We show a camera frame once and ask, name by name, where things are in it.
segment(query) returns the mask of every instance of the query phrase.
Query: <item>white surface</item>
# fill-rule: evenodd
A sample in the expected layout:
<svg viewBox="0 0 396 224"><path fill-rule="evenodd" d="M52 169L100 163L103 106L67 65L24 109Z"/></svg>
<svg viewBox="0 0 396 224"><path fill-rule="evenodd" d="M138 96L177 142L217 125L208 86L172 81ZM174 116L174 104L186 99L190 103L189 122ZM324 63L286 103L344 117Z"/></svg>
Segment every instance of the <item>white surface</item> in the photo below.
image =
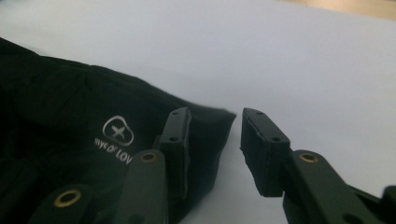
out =
<svg viewBox="0 0 396 224"><path fill-rule="evenodd" d="M396 21L268 0L2 0L0 36L238 114L215 189L184 224L287 223L239 150L243 107L348 184L376 196L396 184Z"/></svg>

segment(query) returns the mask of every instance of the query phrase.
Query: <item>logo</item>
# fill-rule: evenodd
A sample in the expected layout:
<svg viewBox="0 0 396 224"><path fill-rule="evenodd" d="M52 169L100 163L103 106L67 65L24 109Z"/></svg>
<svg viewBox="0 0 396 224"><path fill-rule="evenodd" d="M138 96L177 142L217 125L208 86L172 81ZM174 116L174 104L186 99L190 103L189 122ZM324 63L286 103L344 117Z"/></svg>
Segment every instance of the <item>logo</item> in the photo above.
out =
<svg viewBox="0 0 396 224"><path fill-rule="evenodd" d="M131 145L134 141L134 132L121 116L114 116L105 123L103 135L124 147Z"/></svg>

